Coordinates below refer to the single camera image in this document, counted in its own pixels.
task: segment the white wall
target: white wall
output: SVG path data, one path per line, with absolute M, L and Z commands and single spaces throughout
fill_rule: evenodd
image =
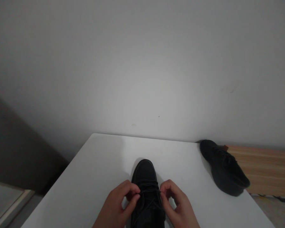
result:
M 285 148 L 285 0 L 0 1 L 0 97 L 69 160 L 93 132 Z

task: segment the right hand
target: right hand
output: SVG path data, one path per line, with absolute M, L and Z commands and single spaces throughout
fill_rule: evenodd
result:
M 160 191 L 162 206 L 174 228 L 200 227 L 188 197 L 172 180 L 163 182 Z M 168 201 L 170 197 L 176 204 L 175 210 Z

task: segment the black shoe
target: black shoe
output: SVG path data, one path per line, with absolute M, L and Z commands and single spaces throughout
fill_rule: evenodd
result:
M 165 212 L 162 208 L 155 169 L 151 161 L 141 160 L 133 173 L 132 183 L 140 189 L 140 198 L 131 215 L 131 227 L 164 228 Z
M 249 187 L 248 178 L 231 154 L 211 140 L 203 140 L 199 147 L 203 157 L 211 165 L 212 177 L 220 190 L 239 196 Z

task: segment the left hand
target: left hand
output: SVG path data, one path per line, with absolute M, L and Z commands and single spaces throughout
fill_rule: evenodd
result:
M 139 187 L 129 180 L 118 185 L 108 195 L 92 228 L 124 227 L 140 198 L 138 193 L 140 193 Z M 121 203 L 125 196 L 129 204 L 123 209 Z

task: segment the gray floor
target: gray floor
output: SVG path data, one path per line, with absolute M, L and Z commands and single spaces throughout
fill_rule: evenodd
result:
M 285 228 L 285 203 L 273 197 L 252 196 L 275 228 Z

